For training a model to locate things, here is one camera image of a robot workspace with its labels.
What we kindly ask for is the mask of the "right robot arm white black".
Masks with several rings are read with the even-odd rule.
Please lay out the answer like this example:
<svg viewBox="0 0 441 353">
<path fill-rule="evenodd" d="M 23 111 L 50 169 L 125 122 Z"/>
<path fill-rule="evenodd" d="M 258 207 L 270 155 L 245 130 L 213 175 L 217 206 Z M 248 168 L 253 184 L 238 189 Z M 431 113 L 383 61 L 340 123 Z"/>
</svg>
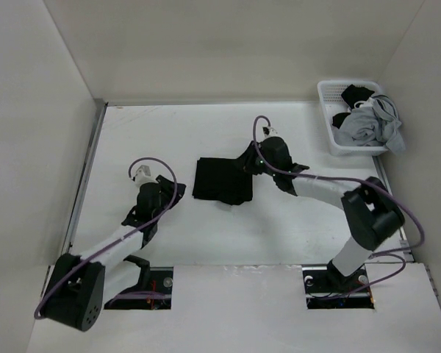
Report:
<svg viewBox="0 0 441 353">
<path fill-rule="evenodd" d="M 269 136 L 259 143 L 251 141 L 235 162 L 247 174 L 269 175 L 285 193 L 315 199 L 344 212 L 350 238 L 326 269 L 326 282 L 333 290 L 345 290 L 362 265 L 378 256 L 375 250 L 404 225 L 401 208 L 379 179 L 357 179 L 359 185 L 352 189 L 343 184 L 352 178 L 305 174 L 309 166 L 293 162 L 280 137 Z"/>
</svg>

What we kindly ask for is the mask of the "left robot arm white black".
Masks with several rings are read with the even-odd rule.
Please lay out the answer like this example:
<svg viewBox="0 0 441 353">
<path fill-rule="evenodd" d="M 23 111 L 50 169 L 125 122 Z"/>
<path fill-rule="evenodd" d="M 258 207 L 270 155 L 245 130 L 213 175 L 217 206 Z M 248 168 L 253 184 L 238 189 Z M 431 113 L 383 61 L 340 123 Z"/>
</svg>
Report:
<svg viewBox="0 0 441 353">
<path fill-rule="evenodd" d="M 134 181 L 136 204 L 115 232 L 85 252 L 58 258 L 36 318 L 86 332 L 104 305 L 121 292 L 148 289 L 150 263 L 135 253 L 156 235 L 159 219 L 183 198 L 186 186 L 163 176 L 136 177 Z"/>
</svg>

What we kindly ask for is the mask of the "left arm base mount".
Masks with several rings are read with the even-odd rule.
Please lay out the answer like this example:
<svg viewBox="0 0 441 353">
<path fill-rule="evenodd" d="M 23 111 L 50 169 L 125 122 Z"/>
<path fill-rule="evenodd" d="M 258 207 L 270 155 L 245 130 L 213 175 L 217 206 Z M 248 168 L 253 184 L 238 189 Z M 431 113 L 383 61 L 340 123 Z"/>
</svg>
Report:
<svg viewBox="0 0 441 353">
<path fill-rule="evenodd" d="M 135 275 L 129 284 L 104 300 L 105 310 L 170 310 L 173 268 L 153 268 L 148 260 L 129 255 L 121 265 Z"/>
</svg>

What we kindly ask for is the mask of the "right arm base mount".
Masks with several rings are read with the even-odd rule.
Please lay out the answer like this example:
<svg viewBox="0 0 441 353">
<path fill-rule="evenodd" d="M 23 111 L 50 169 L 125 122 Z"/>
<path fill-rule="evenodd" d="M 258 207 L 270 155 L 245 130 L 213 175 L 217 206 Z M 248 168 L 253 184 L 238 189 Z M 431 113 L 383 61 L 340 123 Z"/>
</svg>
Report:
<svg viewBox="0 0 441 353">
<path fill-rule="evenodd" d="M 370 288 L 350 293 L 368 284 L 368 274 L 361 267 L 344 285 L 333 284 L 325 267 L 305 267 L 302 270 L 306 306 L 310 310 L 374 309 Z"/>
</svg>

